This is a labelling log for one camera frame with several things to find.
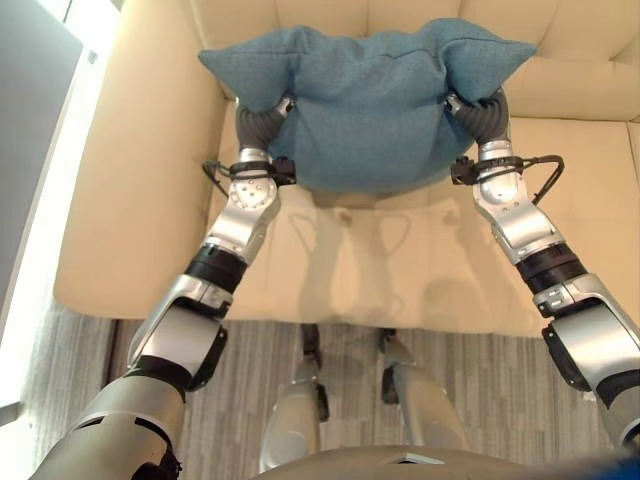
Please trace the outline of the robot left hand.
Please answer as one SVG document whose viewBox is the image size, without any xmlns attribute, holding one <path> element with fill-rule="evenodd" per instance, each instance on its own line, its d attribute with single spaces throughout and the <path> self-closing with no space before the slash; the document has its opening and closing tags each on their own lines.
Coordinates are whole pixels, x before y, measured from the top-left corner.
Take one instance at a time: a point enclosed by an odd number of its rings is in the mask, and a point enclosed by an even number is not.
<svg viewBox="0 0 640 480">
<path fill-rule="evenodd" d="M 285 120 L 295 108 L 295 98 L 283 96 L 279 103 L 268 111 L 256 113 L 239 103 L 236 108 L 235 127 L 239 147 L 266 151 L 277 138 Z"/>
</svg>

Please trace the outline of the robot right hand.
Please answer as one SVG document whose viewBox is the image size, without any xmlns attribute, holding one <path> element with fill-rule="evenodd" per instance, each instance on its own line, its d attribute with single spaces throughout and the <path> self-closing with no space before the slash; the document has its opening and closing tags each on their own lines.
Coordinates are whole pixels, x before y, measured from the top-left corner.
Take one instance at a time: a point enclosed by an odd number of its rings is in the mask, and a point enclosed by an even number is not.
<svg viewBox="0 0 640 480">
<path fill-rule="evenodd" d="M 510 141 L 510 113 L 502 87 L 489 97 L 467 102 L 456 92 L 445 97 L 453 118 L 481 146 L 494 141 Z"/>
</svg>

